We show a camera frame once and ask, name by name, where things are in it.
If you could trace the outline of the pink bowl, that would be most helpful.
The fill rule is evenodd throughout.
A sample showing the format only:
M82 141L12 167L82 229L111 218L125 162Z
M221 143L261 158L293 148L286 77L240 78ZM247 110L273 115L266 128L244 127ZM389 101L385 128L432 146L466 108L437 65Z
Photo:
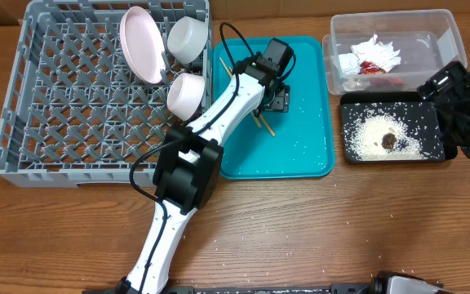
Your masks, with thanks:
M167 108L180 120L189 120L197 111L205 91L202 76L182 73L172 83L168 92Z

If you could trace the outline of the grey-white bowl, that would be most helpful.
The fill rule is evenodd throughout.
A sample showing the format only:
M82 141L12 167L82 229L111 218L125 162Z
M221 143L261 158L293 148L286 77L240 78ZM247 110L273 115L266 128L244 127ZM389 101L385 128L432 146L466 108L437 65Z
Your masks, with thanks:
M208 26L206 23L185 16L171 28L167 47L181 64L189 64L201 55L207 38Z

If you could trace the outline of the white napkin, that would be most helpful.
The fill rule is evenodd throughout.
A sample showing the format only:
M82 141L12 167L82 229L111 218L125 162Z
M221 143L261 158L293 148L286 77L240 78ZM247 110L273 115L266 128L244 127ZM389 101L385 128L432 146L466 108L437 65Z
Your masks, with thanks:
M395 51L392 42L384 44L377 38L378 35L374 34L368 41L352 45L350 53L339 54L340 68L344 74L359 74L360 64L364 61L378 65L387 73L401 63L400 50Z

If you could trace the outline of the wooden chopstick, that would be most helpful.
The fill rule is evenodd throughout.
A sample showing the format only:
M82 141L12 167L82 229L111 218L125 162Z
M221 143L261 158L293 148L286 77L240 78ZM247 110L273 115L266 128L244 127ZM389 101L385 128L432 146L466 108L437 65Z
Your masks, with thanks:
M228 76L232 77L232 75L233 75L232 68L225 66L225 70L228 73ZM258 128L261 128L262 126L265 126L272 137L276 136L275 131L271 128L271 126L268 124L267 119L262 114L258 118L254 114L251 114L251 116L254 119L254 121L255 121Z
M222 59L222 57L219 58L219 61L220 61L220 63L223 65L224 70L226 71L227 75L231 78L231 77L232 77L232 71L230 70L231 68L229 68L229 67L225 64L225 62L224 62L224 60ZM258 127L258 128L261 128L262 125L261 125L259 119L258 119L253 113L251 113L251 116L252 116L252 118L254 119L254 121L255 121L257 127Z

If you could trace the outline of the red snack wrapper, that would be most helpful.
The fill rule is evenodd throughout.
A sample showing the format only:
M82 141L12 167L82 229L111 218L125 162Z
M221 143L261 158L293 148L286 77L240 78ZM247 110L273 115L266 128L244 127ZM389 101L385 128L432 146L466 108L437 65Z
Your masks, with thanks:
M378 65L364 61L360 64L360 71L359 74L365 75L375 75L375 74L386 74L387 71L382 69ZM373 78L370 82L371 86L376 87L387 87L387 86L394 86L394 87L401 87L404 85L404 82L400 78Z

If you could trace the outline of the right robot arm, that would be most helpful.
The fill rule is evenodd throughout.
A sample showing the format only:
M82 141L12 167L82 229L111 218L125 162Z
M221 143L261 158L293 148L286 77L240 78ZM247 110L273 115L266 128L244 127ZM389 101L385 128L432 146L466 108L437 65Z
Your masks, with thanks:
M375 103L419 102L432 107L437 116L439 140L445 159L463 152L470 159L470 72L451 61L416 91L371 92Z

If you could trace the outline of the pink round plate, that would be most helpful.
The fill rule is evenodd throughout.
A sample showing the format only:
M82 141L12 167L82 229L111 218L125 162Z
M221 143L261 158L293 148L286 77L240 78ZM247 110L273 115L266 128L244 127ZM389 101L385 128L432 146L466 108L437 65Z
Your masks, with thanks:
M145 82L162 81L166 69L165 47L161 33L152 16L142 7L131 7L119 26L123 55L135 76Z

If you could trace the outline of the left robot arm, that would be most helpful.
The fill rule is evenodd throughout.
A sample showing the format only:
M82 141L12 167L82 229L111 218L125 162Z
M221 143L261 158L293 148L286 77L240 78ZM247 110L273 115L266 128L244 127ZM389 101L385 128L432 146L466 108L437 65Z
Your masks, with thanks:
M129 293L162 292L185 226L215 189L224 143L244 117L282 90L295 62L293 49L272 38L264 52L235 63L229 85L200 118L171 128L155 148L155 211L140 257L124 279Z

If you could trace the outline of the brown food scrap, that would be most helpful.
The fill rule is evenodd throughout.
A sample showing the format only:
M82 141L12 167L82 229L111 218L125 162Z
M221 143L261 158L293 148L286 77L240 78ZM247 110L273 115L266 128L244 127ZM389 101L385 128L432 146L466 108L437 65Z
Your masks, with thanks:
M381 145L384 149L393 150L396 144L397 138L394 134L388 133L383 136Z

